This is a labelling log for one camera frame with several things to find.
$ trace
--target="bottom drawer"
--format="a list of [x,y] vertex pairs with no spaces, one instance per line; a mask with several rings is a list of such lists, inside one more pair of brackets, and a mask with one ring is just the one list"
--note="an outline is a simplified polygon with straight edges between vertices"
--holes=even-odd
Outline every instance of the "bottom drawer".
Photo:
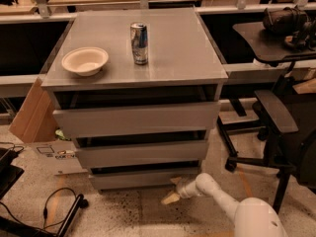
[[199,167],[192,167],[91,175],[89,179],[96,190],[111,190],[172,185],[170,179],[186,175],[197,175],[198,172]]

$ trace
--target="white bowl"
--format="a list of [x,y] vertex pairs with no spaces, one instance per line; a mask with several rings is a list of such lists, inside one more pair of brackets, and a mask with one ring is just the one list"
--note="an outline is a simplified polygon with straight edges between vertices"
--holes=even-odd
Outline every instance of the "white bowl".
[[103,49],[82,47],[68,52],[61,60],[64,69],[81,76],[91,76],[100,71],[109,59]]

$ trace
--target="open box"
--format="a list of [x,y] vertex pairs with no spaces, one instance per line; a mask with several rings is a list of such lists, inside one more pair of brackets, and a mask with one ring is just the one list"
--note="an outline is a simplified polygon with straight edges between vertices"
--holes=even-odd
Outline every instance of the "open box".
[[81,173],[71,141],[56,139],[58,124],[52,116],[54,106],[38,78],[9,128],[10,132],[30,146],[43,165],[54,175]]

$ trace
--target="gray cabinet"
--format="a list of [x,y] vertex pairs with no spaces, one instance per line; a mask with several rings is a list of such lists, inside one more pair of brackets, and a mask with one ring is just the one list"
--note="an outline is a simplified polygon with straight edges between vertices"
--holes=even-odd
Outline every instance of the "gray cabinet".
[[[133,21],[149,26],[145,66],[132,61]],[[91,77],[63,70],[64,53],[87,44],[108,51],[106,67]],[[166,57],[157,56],[162,51]],[[92,185],[108,190],[168,185],[171,178],[197,174],[226,78],[193,9],[86,12],[75,20],[42,86]]]

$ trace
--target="chair armrest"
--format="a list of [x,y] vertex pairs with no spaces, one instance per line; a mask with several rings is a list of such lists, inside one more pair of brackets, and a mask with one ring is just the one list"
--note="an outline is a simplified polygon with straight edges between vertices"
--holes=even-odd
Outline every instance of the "chair armrest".
[[295,120],[283,102],[271,91],[255,91],[255,95],[280,133],[298,131]]

